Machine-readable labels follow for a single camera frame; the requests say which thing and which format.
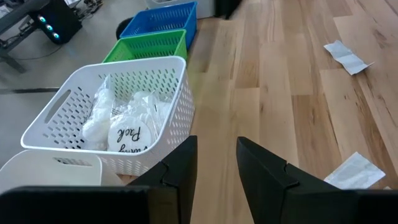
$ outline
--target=blue plastic basket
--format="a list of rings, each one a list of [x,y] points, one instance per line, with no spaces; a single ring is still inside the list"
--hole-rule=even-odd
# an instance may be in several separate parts
[[[187,49],[189,49],[197,31],[197,2],[138,12],[120,35],[120,38],[177,29],[187,31],[185,43]]]

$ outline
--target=white paper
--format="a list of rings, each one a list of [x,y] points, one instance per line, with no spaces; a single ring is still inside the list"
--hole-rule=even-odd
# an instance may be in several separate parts
[[[9,12],[10,12],[10,10],[5,5],[0,6],[0,18],[5,16]]]
[[[344,66],[350,75],[357,74],[358,72],[368,68],[373,63],[366,65],[358,56],[356,56],[349,48],[343,45],[340,40],[336,40],[332,44],[323,46],[331,56]]]
[[[77,1],[80,1],[80,0],[64,0],[64,1],[65,1],[65,3],[66,3],[68,6],[70,6],[71,4],[73,4],[73,3],[77,2]]]
[[[385,173],[355,152],[325,178],[325,182],[339,189],[366,189],[383,178]]]

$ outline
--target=wooden floor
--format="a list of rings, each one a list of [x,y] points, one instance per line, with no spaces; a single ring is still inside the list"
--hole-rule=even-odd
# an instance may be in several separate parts
[[[366,63],[350,76],[323,48],[341,40]],[[354,152],[398,189],[398,1],[246,0],[204,19],[190,50],[198,136],[193,224],[252,223],[238,136],[324,179]]]

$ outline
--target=basket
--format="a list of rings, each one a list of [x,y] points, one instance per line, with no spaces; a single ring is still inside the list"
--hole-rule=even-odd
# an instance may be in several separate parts
[[[0,194],[23,186],[122,186],[98,156],[75,152],[25,150],[0,170]]]
[[[189,2],[138,12],[120,35],[120,38],[153,34],[165,30],[185,29],[187,49],[197,31],[197,3]]]
[[[176,4],[192,2],[192,0],[145,0],[149,9],[156,9],[159,7],[172,6]],[[197,19],[214,16],[214,1],[213,0],[198,0],[197,1]]]
[[[103,63],[169,55],[187,59],[185,33],[185,30],[174,30],[120,39]]]
[[[141,175],[189,135],[195,108],[185,67],[185,60],[176,56],[82,67],[66,80],[27,128],[21,145],[28,149],[96,154],[117,174]],[[108,74],[116,98],[127,100],[134,92],[156,90],[173,99],[159,137],[148,150],[136,154],[85,150],[86,140],[80,130],[94,95]]]

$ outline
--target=white plastic basket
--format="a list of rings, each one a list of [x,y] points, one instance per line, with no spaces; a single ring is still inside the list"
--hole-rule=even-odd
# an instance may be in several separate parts
[[[25,150],[0,170],[0,194],[22,186],[122,186],[121,179],[93,154]]]
[[[149,9],[156,9],[159,7],[173,6],[175,4],[182,4],[196,1],[197,5],[197,19],[214,16],[214,0],[146,0]]]
[[[185,67],[185,60],[177,56],[82,67],[68,78],[27,128],[21,145],[28,149],[93,153],[117,174],[141,175],[189,135],[195,107]],[[86,139],[80,130],[98,87],[109,74],[116,98],[127,100],[136,91],[157,90],[173,99],[158,139],[146,151],[129,154],[84,149]]]

